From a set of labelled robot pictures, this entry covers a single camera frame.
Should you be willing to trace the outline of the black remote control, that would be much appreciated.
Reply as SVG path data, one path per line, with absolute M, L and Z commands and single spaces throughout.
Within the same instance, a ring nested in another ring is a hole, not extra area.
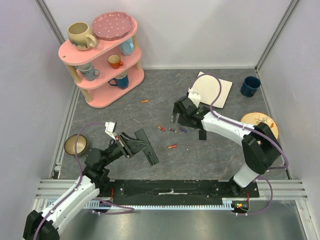
M 140 144 L 144 146 L 143 153 L 146 156 L 149 164 L 151 166 L 154 166 L 159 163 L 159 159 L 151 145 L 151 142 L 149 141 L 145 131 L 141 128 L 140 130 L 136 131 L 134 133 L 136 136 L 136 139 L 140 141 Z

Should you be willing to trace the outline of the black remote battery cover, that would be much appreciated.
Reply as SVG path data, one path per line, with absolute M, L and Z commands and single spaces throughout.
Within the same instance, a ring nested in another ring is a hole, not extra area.
M 206 141 L 207 140 L 207 132 L 205 130 L 200 129 L 198 131 L 198 139 L 200 141 Z

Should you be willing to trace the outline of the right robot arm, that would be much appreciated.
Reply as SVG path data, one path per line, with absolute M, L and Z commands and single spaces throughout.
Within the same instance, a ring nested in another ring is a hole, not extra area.
M 261 122 L 245 124 L 218 114 L 211 108 L 197 107 L 188 96 L 173 104 L 171 122 L 198 129 L 199 140 L 205 141 L 207 133 L 223 136 L 242 147 L 245 163 L 226 184 L 225 192 L 242 196 L 258 176 L 264 175 L 283 153 L 271 128 Z

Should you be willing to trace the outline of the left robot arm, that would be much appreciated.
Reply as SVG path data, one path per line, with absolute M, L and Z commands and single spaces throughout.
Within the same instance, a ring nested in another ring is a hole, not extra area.
M 135 137 L 122 132 L 109 142 L 105 150 L 92 148 L 80 176 L 54 203 L 38 212 L 33 210 L 26 218 L 22 237 L 25 240 L 58 240 L 66 225 L 95 197 L 104 197 L 110 191 L 109 170 L 106 166 L 124 156 L 131 158 L 143 151 L 146 157 L 155 153 L 143 129 Z

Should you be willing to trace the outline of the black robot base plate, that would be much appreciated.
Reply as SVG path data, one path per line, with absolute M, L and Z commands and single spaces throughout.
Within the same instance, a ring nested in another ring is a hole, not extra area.
M 241 188 L 227 180 L 111 180 L 98 195 L 120 205 L 221 204 L 223 198 L 259 198 L 258 185 Z

